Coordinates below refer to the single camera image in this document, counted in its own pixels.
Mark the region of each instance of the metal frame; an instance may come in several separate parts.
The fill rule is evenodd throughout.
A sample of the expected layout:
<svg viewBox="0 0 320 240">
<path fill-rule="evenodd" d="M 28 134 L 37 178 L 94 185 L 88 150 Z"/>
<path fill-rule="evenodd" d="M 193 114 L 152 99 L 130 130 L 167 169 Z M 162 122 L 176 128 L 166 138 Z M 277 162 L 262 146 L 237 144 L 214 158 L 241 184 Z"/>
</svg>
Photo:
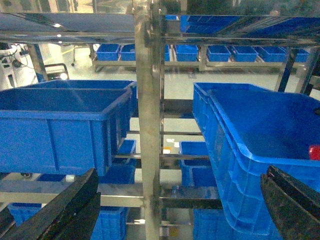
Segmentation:
<svg viewBox="0 0 320 240">
<path fill-rule="evenodd" d="M 289 19 L 291 17 L 303 17 L 309 13 L 305 13 L 300 8 L 295 8 L 292 15 L 283 13 L 286 17 L 266 16 L 265 9 L 269 9 L 267 1 L 256 5 L 256 1 L 223 1 L 223 4 L 214 5 L 213 1 L 199 0 L 121 0 L 121 4 L 116 7 L 107 7 L 102 10 L 103 6 L 99 5 L 96 0 L 92 1 L 92 10 L 87 12 L 88 6 L 79 3 L 78 13 L 90 14 L 131 14 L 134 17 L 134 32 L 83 32 L 68 31 L 62 28 L 61 31 L 20 31 L 20 30 L 0 30 L 0 39 L 2 42 L 28 42 L 35 44 L 38 42 L 58 42 L 57 35 L 61 34 L 64 42 L 69 43 L 132 43 L 136 46 L 136 62 L 135 61 L 113 61 L 101 62 L 92 56 L 92 64 L 98 66 L 136 66 L 137 86 L 138 86 L 138 108 L 139 108 L 139 125 L 141 154 L 117 155 L 118 158 L 139 158 L 142 164 L 142 185 L 112 185 L 100 184 L 101 205 L 103 206 L 127 206 L 127 207 L 143 207 L 145 212 L 145 229 L 147 240 L 158 240 L 160 237 L 159 229 L 161 226 L 161 218 L 166 214 L 161 214 L 163 208 L 215 208 L 221 209 L 221 202 L 217 193 L 217 189 L 213 187 L 164 187 L 160 185 L 160 169 L 166 162 L 176 161 L 177 159 L 198 160 L 208 159 L 208 156 L 190 156 L 176 154 L 162 154 L 164 135 L 199 135 L 198 132 L 166 132 L 164 131 L 164 118 L 179 118 L 181 114 L 190 113 L 190 103 L 187 100 L 171 101 L 164 99 L 164 68 L 169 67 L 196 67 L 200 71 L 206 67 L 281 67 L 279 75 L 277 91 L 284 91 L 290 72 L 293 67 L 302 64 L 294 63 L 296 51 L 289 51 L 286 62 L 266 63 L 263 61 L 242 63 L 242 62 L 209 62 L 207 61 L 207 45 L 225 44 L 225 45 L 263 45 L 263 46 L 316 46 L 318 47 L 319 38 L 317 35 L 305 38 L 295 38 L 291 36 L 279 36 L 276 38 L 245 38 L 241 35 L 234 35 L 234 29 L 251 31 L 271 26 L 275 23 Z M 1 14 L 5 13 L 26 13 L 20 8 L 12 8 L 4 6 L 0 3 Z M 33 13 L 41 13 L 42 10 L 32 10 Z M 75 8 L 69 10 L 68 14 L 74 13 Z M 51 9 L 51 13 L 60 13 L 58 7 Z M 239 15 L 243 16 L 232 26 L 223 29 L 220 35 L 206 35 L 196 33 L 179 33 L 176 28 L 170 28 L 170 24 L 166 24 L 164 15 L 166 14 L 187 14 L 187 15 Z M 255 17 L 263 16 L 262 20 L 255 22 Z M 315 12 L 310 17 L 320 17 L 320 13 Z M 26 21 L 37 21 L 39 18 L 33 16 L 26 18 Z M 42 19 L 43 25 L 53 26 L 54 22 Z M 201 46 L 198 62 L 165 62 L 164 48 L 165 44 L 185 44 L 194 43 Z M 42 74 L 46 79 L 45 72 L 42 67 L 42 57 L 40 51 L 34 50 L 39 46 L 30 46 L 30 55 L 35 70 L 38 74 Z M 316 58 L 319 57 L 320 50 L 316 48 L 312 50 L 312 54 L 306 63 L 307 71 L 301 77 L 298 92 L 306 90 L 306 86 L 310 82 L 311 73 L 313 71 Z M 28 202 L 28 203 L 47 203 L 59 194 L 69 183 L 56 182 L 31 182 L 31 181 L 0 181 L 0 202 Z M 211 198 L 207 199 L 208 191 L 211 192 Z"/>
</svg>

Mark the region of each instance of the white floor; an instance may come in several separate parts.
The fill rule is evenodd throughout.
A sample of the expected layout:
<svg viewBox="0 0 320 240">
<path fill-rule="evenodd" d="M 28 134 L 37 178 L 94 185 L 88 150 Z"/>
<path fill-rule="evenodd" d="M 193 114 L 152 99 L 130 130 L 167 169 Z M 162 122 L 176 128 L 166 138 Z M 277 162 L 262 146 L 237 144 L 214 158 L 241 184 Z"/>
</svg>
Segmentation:
<svg viewBox="0 0 320 240">
<path fill-rule="evenodd" d="M 41 52 L 45 64 L 65 63 L 68 67 L 70 79 L 73 80 L 136 80 L 134 69 L 124 67 L 105 67 L 101 72 L 95 72 L 89 58 L 89 48 L 76 49 L 75 66 L 72 63 L 73 46 L 60 47 L 55 44 L 41 45 Z M 278 79 L 279 70 L 274 69 L 239 69 L 239 68 L 217 68 L 206 72 L 187 72 L 179 69 L 167 70 L 165 74 L 164 96 L 166 99 L 192 99 L 194 82 L 213 82 L 213 83 L 249 83 L 273 90 Z M 289 79 L 286 92 L 294 92 L 298 83 L 295 74 Z M 320 100 L 320 93 L 313 90 L 311 96 Z M 199 128 L 194 119 L 166 119 L 165 131 L 185 131 L 199 132 Z M 137 118 L 131 120 L 131 130 L 138 130 L 139 122 Z M 138 142 L 137 153 L 140 153 L 139 136 L 128 135 L 129 139 L 136 139 Z M 178 153 L 177 142 L 179 141 L 203 141 L 202 136 L 165 136 L 164 145 L 171 153 Z M 136 170 L 135 179 L 141 183 L 141 170 Z M 181 184 L 181 171 L 162 170 L 161 182 L 166 184 Z M 188 221 L 189 211 L 183 210 L 178 213 L 171 213 L 170 220 L 180 222 Z M 178 227 L 177 236 L 170 239 L 192 239 L 192 228 L 190 226 Z M 129 226 L 127 239 L 144 239 L 144 228 L 142 226 Z"/>
</svg>

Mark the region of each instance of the shelving unit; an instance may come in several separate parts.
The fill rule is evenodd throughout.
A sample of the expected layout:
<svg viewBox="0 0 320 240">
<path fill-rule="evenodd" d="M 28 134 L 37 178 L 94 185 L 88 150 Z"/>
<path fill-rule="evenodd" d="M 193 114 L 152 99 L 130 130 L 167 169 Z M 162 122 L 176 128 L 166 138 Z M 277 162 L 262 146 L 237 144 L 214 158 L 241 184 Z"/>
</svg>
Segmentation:
<svg viewBox="0 0 320 240">
<path fill-rule="evenodd" d="M 305 64 L 306 71 L 300 78 L 296 92 L 304 93 L 311 79 L 312 71 L 320 55 L 319 25 L 305 29 L 298 28 L 282 34 L 264 34 L 250 37 L 250 33 L 287 21 L 292 17 L 320 18 L 320 9 L 313 6 L 305 10 L 304 6 L 288 6 L 278 11 L 272 1 L 205 1 L 205 0 L 94 0 L 92 4 L 78 1 L 68 2 L 63 7 L 57 1 L 31 0 L 32 8 L 24 9 L 20 1 L 13 0 L 14 6 L 0 3 L 0 39 L 2 42 L 28 43 L 38 78 L 46 79 L 44 64 L 39 55 L 37 43 L 135 43 L 136 62 L 105 62 L 106 65 L 126 64 L 136 66 L 138 87 L 138 111 L 140 125 L 141 154 L 122 155 L 124 158 L 141 159 L 142 184 L 108 185 L 101 184 L 102 206 L 123 206 L 144 208 L 145 233 L 147 240 L 158 240 L 161 225 L 161 209 L 165 208 L 221 208 L 217 189 L 214 187 L 163 187 L 160 185 L 160 169 L 164 163 L 177 159 L 199 159 L 203 156 L 162 154 L 164 143 L 164 118 L 177 118 L 190 113 L 192 101 L 164 98 L 164 49 L 165 44 L 208 45 L 248 45 L 248 46 L 286 46 L 314 47 Z M 166 21 L 165 15 L 234 15 L 241 16 L 238 21 L 215 34 L 181 33 L 177 21 Z M 201 56 L 205 56 L 206 47 L 202 47 Z M 287 51 L 285 62 L 281 65 L 276 91 L 284 91 L 288 82 L 297 50 Z M 96 66 L 104 63 L 95 59 Z M 187 67 L 184 63 L 171 62 L 172 67 Z M 188 67 L 245 67 L 245 63 L 200 62 L 188 63 Z M 254 62 L 250 66 L 277 66 L 278 63 Z M 177 135 L 192 135 L 186 132 L 171 132 Z M 51 183 L 33 181 L 0 182 L 0 202 L 48 203 L 69 183 Z M 211 198 L 205 198 L 207 192 Z"/>
</svg>

